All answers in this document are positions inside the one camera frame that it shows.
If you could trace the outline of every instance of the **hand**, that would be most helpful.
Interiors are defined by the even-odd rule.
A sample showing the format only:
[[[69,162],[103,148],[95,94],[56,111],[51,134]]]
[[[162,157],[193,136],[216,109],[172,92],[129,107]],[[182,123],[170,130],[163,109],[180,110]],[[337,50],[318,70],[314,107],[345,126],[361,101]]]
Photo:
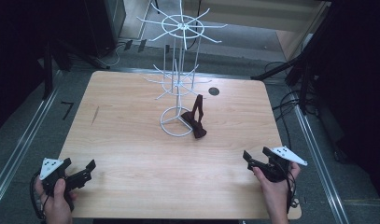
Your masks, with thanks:
[[[55,189],[53,190],[54,196],[51,197],[46,195],[41,180],[39,177],[35,182],[35,190],[41,199],[41,204],[44,205],[44,213],[47,217],[48,224],[72,224],[73,219],[71,217],[70,206],[64,199],[65,181],[59,179],[55,184]]]
[[[290,166],[292,177],[296,179],[301,171],[300,166],[295,162],[291,162]],[[289,190],[287,181],[284,180],[277,183],[271,182],[258,167],[253,167],[253,172],[261,183],[266,208],[272,223],[289,223],[287,216],[287,197]]]

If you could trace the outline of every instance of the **wooden table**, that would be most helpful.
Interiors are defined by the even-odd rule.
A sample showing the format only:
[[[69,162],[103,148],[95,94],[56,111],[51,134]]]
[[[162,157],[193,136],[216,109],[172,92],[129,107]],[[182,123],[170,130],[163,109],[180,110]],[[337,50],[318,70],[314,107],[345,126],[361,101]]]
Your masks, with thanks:
[[[60,159],[71,158],[68,174],[92,159],[97,167],[76,190],[74,217],[267,218],[260,184],[242,158],[267,162],[262,147],[281,146],[262,82],[199,77],[204,96],[204,138],[173,137],[160,125],[162,112],[176,105],[164,93],[162,76],[96,72],[64,143]],[[219,95],[208,93],[219,89]],[[196,95],[182,97],[192,109]],[[299,218],[301,208],[290,209]]]

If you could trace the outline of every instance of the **gray floor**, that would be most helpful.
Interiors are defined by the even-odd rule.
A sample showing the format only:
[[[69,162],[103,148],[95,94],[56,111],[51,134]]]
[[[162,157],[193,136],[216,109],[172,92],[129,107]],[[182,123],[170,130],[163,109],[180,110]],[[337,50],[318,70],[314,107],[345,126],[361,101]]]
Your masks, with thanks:
[[[158,1],[161,9],[171,7],[169,1]],[[155,15],[155,11],[149,12],[149,18]],[[247,32],[251,29],[248,27],[236,27],[238,30],[244,29]],[[221,47],[213,46],[206,49],[199,56],[199,73],[211,77],[228,77],[228,78],[245,78],[262,74],[265,65],[269,62],[282,61],[282,52],[279,51],[278,43],[271,36],[273,31],[264,31],[256,29],[261,40],[268,40],[267,48],[262,48],[266,43],[255,43],[254,54],[256,56],[247,57],[245,53],[252,52],[246,49],[246,45],[235,45],[237,36],[230,36],[223,40]],[[153,34],[158,30],[146,27],[143,37]],[[159,49],[157,43],[150,43],[142,52],[138,52],[138,46],[132,46],[129,50],[118,50],[120,60],[115,52],[101,59],[105,63],[117,63],[111,69],[115,71],[133,71],[130,68],[152,69],[148,72],[155,72],[153,64],[162,66],[163,50]],[[194,58],[194,53],[188,54],[188,60]],[[25,146],[24,153],[19,156],[21,162],[18,169],[14,172],[12,179],[8,180],[9,185],[4,192],[0,201],[0,223],[38,223],[31,208],[29,199],[29,181],[33,173],[39,169],[42,159],[57,158],[62,149],[64,139],[70,129],[71,123],[76,115],[77,107],[81,101],[88,81],[94,68],[88,64],[73,60],[74,67],[70,72],[61,72],[56,76],[56,92],[54,98],[50,101],[49,112],[46,113],[43,120],[39,122],[39,128],[33,133],[31,144],[24,144],[20,139],[26,131],[27,125],[31,122],[33,115],[42,103],[43,85],[40,85],[26,100],[26,102],[10,117],[8,122],[0,130],[0,174],[7,164],[11,155],[16,155],[15,149]],[[269,65],[266,69],[271,69],[279,63]],[[289,92],[289,88],[284,83],[286,73],[281,72],[265,80],[267,91],[270,97],[271,105],[279,105],[282,97]],[[74,103],[73,109],[66,119],[63,119],[67,112],[67,105],[61,104],[61,101]],[[307,138],[303,134],[303,128],[295,110],[285,116],[288,125],[292,150],[301,155],[309,162],[307,167],[302,168],[302,173],[297,180],[297,197],[300,200],[303,210],[303,216],[297,220],[291,220],[290,223],[339,223],[334,217],[331,209],[331,201],[328,198],[323,182],[320,180],[320,172],[317,169],[317,162]],[[331,142],[317,117],[308,115],[306,119],[311,124],[312,134],[317,140],[317,147],[326,164],[326,170],[330,174],[332,184],[336,189],[339,199],[341,200],[348,222],[350,223],[380,223],[380,200],[370,182],[368,175],[363,172],[356,164],[341,164],[333,158]],[[277,122],[282,142],[287,145],[288,139],[286,130],[281,120]],[[269,223],[268,220],[244,220],[247,224],[252,223]],[[75,223],[91,223],[91,219],[76,219]]]

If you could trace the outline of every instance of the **black handheld controller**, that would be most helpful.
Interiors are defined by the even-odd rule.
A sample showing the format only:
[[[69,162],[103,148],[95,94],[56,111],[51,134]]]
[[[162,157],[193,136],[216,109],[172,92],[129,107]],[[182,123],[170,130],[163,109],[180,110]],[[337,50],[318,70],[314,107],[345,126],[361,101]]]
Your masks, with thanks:
[[[81,189],[85,186],[86,182],[91,180],[91,171],[96,167],[96,163],[94,160],[92,160],[84,170],[74,175],[67,176],[65,169],[70,164],[70,158],[65,159],[62,165],[60,165],[55,171],[53,171],[50,175],[42,180],[42,185],[46,194],[53,197],[53,190],[55,188],[56,181],[58,181],[60,178],[63,178],[66,183],[64,198],[70,206],[70,210],[73,211],[74,205],[69,192],[72,189]]]
[[[243,159],[248,162],[247,169],[252,171],[253,167],[259,167],[271,182],[286,180],[289,174],[289,161],[277,156],[268,147],[264,147],[262,153],[269,158],[267,164],[252,159],[250,154],[244,150]]]

